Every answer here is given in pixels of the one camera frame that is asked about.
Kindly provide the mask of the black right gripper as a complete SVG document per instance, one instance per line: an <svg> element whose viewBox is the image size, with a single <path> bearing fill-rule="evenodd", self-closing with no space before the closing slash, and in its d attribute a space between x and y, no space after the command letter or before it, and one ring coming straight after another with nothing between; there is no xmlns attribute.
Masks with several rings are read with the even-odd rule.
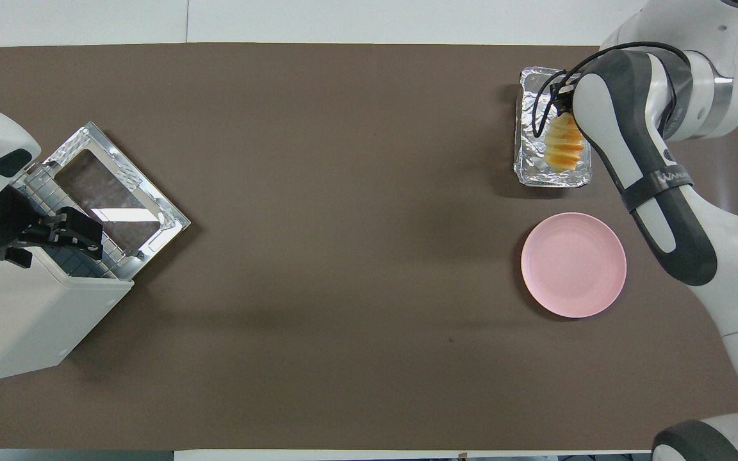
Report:
<svg viewBox="0 0 738 461"><path fill-rule="evenodd" d="M572 113L573 96L580 74L568 76L568 71L560 70L552 75L550 84L550 104L557 116Z"/></svg>

